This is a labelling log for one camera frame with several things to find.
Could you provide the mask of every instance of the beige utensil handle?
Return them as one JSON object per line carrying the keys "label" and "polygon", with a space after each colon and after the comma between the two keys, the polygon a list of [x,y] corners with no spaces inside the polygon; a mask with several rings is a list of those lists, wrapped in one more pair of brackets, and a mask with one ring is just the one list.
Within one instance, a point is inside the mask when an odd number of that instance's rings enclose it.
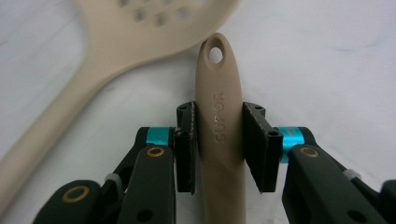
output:
{"label": "beige utensil handle", "polygon": [[68,124],[105,84],[103,80],[97,81],[96,77],[109,71],[98,64],[86,60],[77,75],[1,160],[0,214]]}
{"label": "beige utensil handle", "polygon": [[[219,63],[209,59],[213,48],[222,52]],[[195,89],[207,223],[244,224],[243,102],[233,51],[223,35],[214,34],[201,46]]]}

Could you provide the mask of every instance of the white surface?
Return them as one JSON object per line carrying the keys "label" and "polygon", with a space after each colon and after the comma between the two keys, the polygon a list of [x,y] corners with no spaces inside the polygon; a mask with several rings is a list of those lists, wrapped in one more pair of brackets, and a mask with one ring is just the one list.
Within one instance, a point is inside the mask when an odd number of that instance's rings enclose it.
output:
{"label": "white surface", "polygon": [[[374,189],[396,178],[396,2],[243,1],[219,30],[230,41],[244,100],[273,126],[309,127]],[[68,0],[0,2],[0,156],[74,75],[84,31]],[[103,183],[141,126],[175,126],[194,99],[198,48],[118,77],[95,97],[36,170],[1,223],[30,223],[60,186]],[[247,175],[247,222],[288,223],[278,191]],[[177,195],[177,223],[204,223],[201,197]]]}

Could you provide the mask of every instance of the beige slotted spoon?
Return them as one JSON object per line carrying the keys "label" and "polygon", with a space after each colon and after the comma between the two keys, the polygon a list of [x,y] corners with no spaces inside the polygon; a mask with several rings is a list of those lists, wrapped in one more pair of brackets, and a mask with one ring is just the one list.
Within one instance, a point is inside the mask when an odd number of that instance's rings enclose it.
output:
{"label": "beige slotted spoon", "polygon": [[68,124],[109,80],[212,35],[239,0],[76,0],[86,58],[47,110],[0,162],[0,215]]}

